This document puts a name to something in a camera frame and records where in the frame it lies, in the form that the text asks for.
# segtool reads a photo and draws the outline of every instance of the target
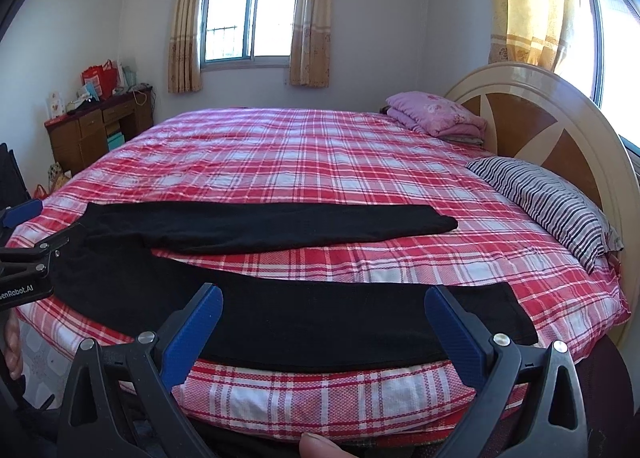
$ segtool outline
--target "metal screw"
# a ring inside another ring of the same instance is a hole
[[[560,353],[567,353],[569,351],[569,348],[567,347],[566,343],[562,341],[556,341],[554,342],[554,350]]]
[[[95,342],[93,339],[85,339],[80,343],[80,349],[84,351],[90,350],[94,347],[94,344]]]
[[[511,344],[511,339],[509,339],[509,336],[504,333],[497,333],[494,335],[494,343],[498,346],[509,346]]]
[[[138,342],[140,344],[151,344],[156,339],[156,334],[153,332],[142,332],[138,336]]]

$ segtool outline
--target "red and white plaid blanket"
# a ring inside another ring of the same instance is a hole
[[[179,259],[277,279],[469,286],[508,281],[541,344],[563,340],[579,360],[629,317],[617,277],[604,259],[588,276],[519,207],[465,169],[485,155],[404,130],[382,115],[192,112],[141,134],[73,178],[46,200],[39,218],[17,229],[10,246],[31,246],[68,226],[87,202],[430,204],[456,218],[459,228],[375,244]],[[70,358],[85,337],[105,345],[129,340],[55,298],[20,312]],[[450,362],[303,375],[198,361],[174,389],[185,412],[220,427],[283,440],[308,431],[335,440],[385,436],[393,444],[442,438],[473,394]],[[522,395],[522,388],[514,390],[510,406]]]

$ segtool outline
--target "wooden desk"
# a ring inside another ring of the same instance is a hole
[[[151,88],[97,102],[47,126],[53,158],[64,171],[77,174],[109,152],[108,131],[119,129],[126,142],[153,124]]]

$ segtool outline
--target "bed headboard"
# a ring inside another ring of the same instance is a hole
[[[640,189],[619,136],[598,107],[559,76],[504,62],[447,95],[488,122],[484,147],[559,174],[597,203],[622,236],[621,284],[635,312],[640,292]],[[630,325],[609,335],[620,345]]]

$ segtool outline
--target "blue gripper pad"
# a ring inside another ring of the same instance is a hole
[[[490,334],[480,320],[466,312],[446,289],[444,293],[448,298],[445,298],[437,286],[427,290],[424,294],[424,314],[462,383],[480,391],[488,378],[487,354],[465,326],[465,321],[469,322],[474,318],[480,324],[477,328],[481,335],[489,337]],[[450,302],[455,303],[458,312]]]
[[[40,200],[29,200],[10,209],[4,210],[4,215],[0,211],[2,219],[2,227],[14,229],[18,225],[33,220],[36,216],[40,216],[42,212],[42,202]]]
[[[162,383],[183,384],[222,315],[222,291],[212,286],[162,354]]]

